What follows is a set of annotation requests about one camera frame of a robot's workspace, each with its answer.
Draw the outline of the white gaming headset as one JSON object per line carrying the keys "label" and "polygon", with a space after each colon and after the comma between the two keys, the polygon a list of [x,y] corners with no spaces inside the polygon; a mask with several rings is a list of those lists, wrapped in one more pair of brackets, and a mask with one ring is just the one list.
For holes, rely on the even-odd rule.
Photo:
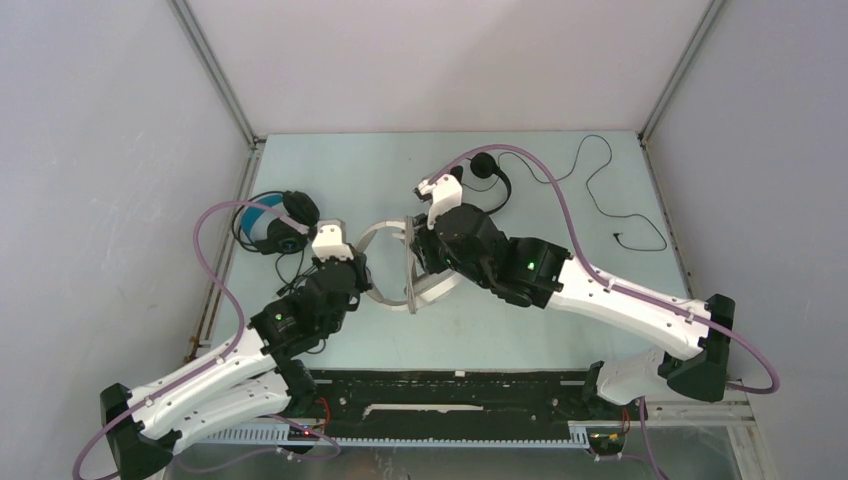
{"label": "white gaming headset", "polygon": [[384,231],[400,242],[403,252],[383,257],[377,255],[377,274],[372,287],[366,292],[376,304],[393,312],[416,314],[447,297],[457,288],[462,278],[458,273],[445,270],[441,273],[426,273],[419,268],[412,253],[415,220],[411,216],[403,219],[383,220],[367,227],[355,244],[364,253],[377,236]]}

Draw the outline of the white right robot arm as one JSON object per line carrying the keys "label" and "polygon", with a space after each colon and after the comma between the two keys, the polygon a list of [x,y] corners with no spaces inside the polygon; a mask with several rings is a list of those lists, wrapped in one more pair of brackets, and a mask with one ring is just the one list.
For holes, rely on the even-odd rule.
{"label": "white right robot arm", "polygon": [[587,273],[571,252],[535,237],[509,238],[478,207],[462,204],[412,220],[411,250],[428,274],[456,273],[516,307],[581,314],[635,334],[652,348],[629,361],[598,361],[581,392],[585,411],[606,418],[655,388],[702,402],[723,400],[736,303],[715,294],[676,299]]}

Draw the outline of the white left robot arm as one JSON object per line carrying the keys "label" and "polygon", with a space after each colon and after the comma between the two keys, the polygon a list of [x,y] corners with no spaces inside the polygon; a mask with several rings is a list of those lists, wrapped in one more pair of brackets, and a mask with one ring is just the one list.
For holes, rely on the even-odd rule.
{"label": "white left robot arm", "polygon": [[317,257],[305,282],[267,304],[217,348],[148,384],[100,393],[104,437],[120,479],[146,479],[194,443],[245,420],[316,403],[299,355],[337,333],[371,287],[367,257]]}

